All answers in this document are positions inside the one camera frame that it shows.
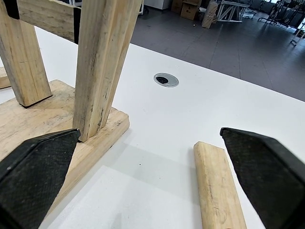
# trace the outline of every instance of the wooden stool leg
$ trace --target wooden stool leg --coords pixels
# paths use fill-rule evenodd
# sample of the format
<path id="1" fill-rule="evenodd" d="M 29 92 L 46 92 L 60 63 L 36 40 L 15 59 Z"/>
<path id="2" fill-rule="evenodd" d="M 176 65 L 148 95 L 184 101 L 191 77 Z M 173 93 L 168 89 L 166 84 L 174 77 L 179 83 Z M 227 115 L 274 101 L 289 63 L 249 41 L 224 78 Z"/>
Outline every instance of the wooden stool leg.
<path id="1" fill-rule="evenodd" d="M 81 141 L 95 135 L 108 117 L 106 108 L 134 1 L 82 3 L 73 117 Z"/>
<path id="2" fill-rule="evenodd" d="M 139 14 L 139 8 L 140 8 L 141 4 L 142 4 L 142 0 L 135 0 L 133 2 L 132 14 L 129 18 L 129 24 L 128 24 L 127 32 L 126 32 L 126 35 L 125 35 L 120 59 L 119 59 L 119 62 L 118 62 L 117 68 L 116 68 L 113 84 L 112 84 L 110 95 L 109 95 L 109 100 L 108 100 L 107 107 L 106 107 L 105 114 L 107 116 L 102 118 L 101 127 L 104 127 L 106 125 L 106 122 L 107 122 L 107 119 L 108 119 L 109 111 L 111 109 L 111 106 L 112 106 L 112 103 L 113 103 L 113 98 L 114 98 L 114 95 L 115 95 L 115 91 L 116 91 L 116 88 L 118 86 L 119 79 L 120 79 L 120 76 L 121 76 L 121 73 L 122 73 L 122 69 L 123 69 L 123 65 L 124 65 L 124 62 L 125 62 L 126 54 L 127 54 L 127 51 L 128 51 L 130 41 L 132 39 L 133 30 L 134 30 L 134 27 L 135 27 L 135 23 L 137 22 L 137 18 L 138 18 L 138 14 Z"/>
<path id="3" fill-rule="evenodd" d="M 12 19 L 0 0 L 0 56 L 17 101 L 30 106 L 51 96 L 34 26 Z"/>

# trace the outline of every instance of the wooden stick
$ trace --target wooden stick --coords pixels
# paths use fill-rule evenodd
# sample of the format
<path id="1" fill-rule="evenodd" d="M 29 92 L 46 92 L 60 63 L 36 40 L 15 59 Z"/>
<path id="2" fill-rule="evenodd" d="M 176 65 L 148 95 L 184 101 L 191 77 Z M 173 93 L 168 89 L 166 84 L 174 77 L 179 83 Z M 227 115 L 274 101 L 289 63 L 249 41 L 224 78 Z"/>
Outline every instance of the wooden stick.
<path id="1" fill-rule="evenodd" d="M 34 26 L 12 19 L 0 0 L 0 56 L 17 101 L 30 106 L 51 96 Z"/>
<path id="2" fill-rule="evenodd" d="M 74 6 L 58 0 L 17 0 L 17 3 L 20 20 L 74 42 Z"/>
<path id="3" fill-rule="evenodd" d="M 246 229 L 224 150 L 198 142 L 194 156 L 203 228 Z"/>
<path id="4" fill-rule="evenodd" d="M 0 89 L 10 87 L 10 81 L 4 67 L 0 67 Z"/>
<path id="5" fill-rule="evenodd" d="M 95 135 L 103 118 L 134 0 L 84 0 L 73 127 L 81 141 Z"/>
<path id="6" fill-rule="evenodd" d="M 105 114 L 107 115 L 107 117 L 102 118 L 101 127 L 104 127 L 106 125 L 106 122 L 107 122 L 107 119 L 108 119 L 108 114 L 109 114 L 109 111 L 110 111 L 112 103 L 113 103 L 113 98 L 114 98 L 114 95 L 115 95 L 115 92 L 116 92 L 116 89 L 117 89 L 117 86 L 118 86 L 118 83 L 119 83 L 119 79 L 120 79 L 120 76 L 121 76 L 121 73 L 122 73 L 122 69 L 123 69 L 123 65 L 124 65 L 124 62 L 125 62 L 126 54 L 127 54 L 127 51 L 128 51 L 130 41 L 132 39 L 133 30 L 134 30 L 135 24 L 137 22 L 138 11 L 139 11 L 139 8 L 140 8 L 141 4 L 142 4 L 142 0 L 135 0 L 134 3 L 133 3 L 132 13 L 131 13 L 131 16 L 129 18 L 128 29 L 127 29 L 125 39 L 124 39 L 124 42 L 123 42 L 123 47 L 122 47 L 120 59 L 119 59 L 119 62 L 117 64 L 117 67 L 116 67 L 116 72 L 115 72 L 112 88 L 111 88 L 110 95 L 109 95 L 109 100 L 108 100 L 107 107 L 106 107 Z"/>

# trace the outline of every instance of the black rubber pad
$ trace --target black rubber pad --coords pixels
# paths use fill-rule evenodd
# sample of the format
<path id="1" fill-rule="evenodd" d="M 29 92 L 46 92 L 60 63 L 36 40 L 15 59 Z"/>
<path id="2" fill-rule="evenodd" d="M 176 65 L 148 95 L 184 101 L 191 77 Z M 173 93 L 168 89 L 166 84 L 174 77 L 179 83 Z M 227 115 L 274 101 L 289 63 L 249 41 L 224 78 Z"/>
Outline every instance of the black rubber pad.
<path id="1" fill-rule="evenodd" d="M 79 130 L 29 139 L 0 163 L 0 228 L 38 228 L 65 180 Z"/>
<path id="2" fill-rule="evenodd" d="M 305 228 L 305 165 L 277 140 L 222 128 L 238 180 L 267 229 Z"/>

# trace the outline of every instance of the wood grain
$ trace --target wood grain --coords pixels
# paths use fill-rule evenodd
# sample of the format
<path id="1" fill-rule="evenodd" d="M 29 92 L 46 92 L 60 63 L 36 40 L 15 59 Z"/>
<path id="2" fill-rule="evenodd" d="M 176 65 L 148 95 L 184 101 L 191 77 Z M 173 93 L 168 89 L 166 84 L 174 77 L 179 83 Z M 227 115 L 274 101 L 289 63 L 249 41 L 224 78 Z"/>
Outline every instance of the wood grain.
<path id="1" fill-rule="evenodd" d="M 17 0 L 20 19 L 74 42 L 74 6 L 58 0 Z"/>
<path id="2" fill-rule="evenodd" d="M 75 89 L 73 127 L 81 141 L 94 136 L 103 119 L 134 0 L 84 0 Z"/>
<path id="3" fill-rule="evenodd" d="M 116 67 L 112 87 L 111 87 L 110 94 L 109 94 L 109 100 L 108 100 L 106 110 L 105 110 L 105 113 L 104 113 L 107 116 L 102 117 L 102 124 L 101 124 L 102 127 L 105 126 L 106 122 L 107 122 L 108 114 L 109 114 L 109 111 L 110 111 L 112 103 L 113 103 L 113 99 L 114 99 L 116 89 L 118 87 L 119 79 L 120 79 L 120 76 L 121 76 L 121 73 L 122 73 L 122 69 L 123 69 L 126 54 L 127 54 L 127 51 L 128 51 L 128 47 L 129 47 L 130 41 L 132 39 L 133 30 L 134 30 L 135 24 L 137 22 L 138 11 L 139 11 L 139 8 L 140 8 L 141 4 L 142 4 L 142 0 L 135 0 L 133 2 L 132 13 L 131 13 L 130 18 L 129 18 L 129 24 L 128 24 L 125 39 L 124 39 L 124 42 L 123 42 L 120 59 L 119 59 L 119 62 L 117 64 L 117 67 Z"/>
<path id="4" fill-rule="evenodd" d="M 34 26 L 7 15 L 0 0 L 0 56 L 17 98 L 30 106 L 51 96 Z"/>
<path id="5" fill-rule="evenodd" d="M 0 67 L 0 89 L 10 87 L 10 81 L 4 67 Z"/>
<path id="6" fill-rule="evenodd" d="M 246 229 L 225 151 L 198 142 L 194 157 L 203 228 Z"/>
<path id="7" fill-rule="evenodd" d="M 0 104 L 0 161 L 26 139 L 72 128 L 74 88 L 58 80 L 50 85 L 53 96 L 28 109 L 16 99 Z M 128 115 L 112 108 L 107 125 L 87 142 L 76 145 L 64 185 L 50 211 L 128 128 Z"/>

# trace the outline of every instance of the cardboard box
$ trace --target cardboard box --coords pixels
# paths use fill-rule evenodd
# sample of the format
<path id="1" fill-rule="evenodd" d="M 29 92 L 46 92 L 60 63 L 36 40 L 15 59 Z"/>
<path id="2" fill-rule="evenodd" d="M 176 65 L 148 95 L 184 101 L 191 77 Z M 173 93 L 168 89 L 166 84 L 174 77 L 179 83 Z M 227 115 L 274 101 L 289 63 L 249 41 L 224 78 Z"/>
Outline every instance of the cardboard box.
<path id="1" fill-rule="evenodd" d="M 172 12 L 181 13 L 183 0 L 173 0 L 172 3 Z"/>
<path id="2" fill-rule="evenodd" d="M 183 18 L 194 20 L 198 8 L 199 8 L 198 3 L 183 1 L 183 7 L 180 16 Z"/>

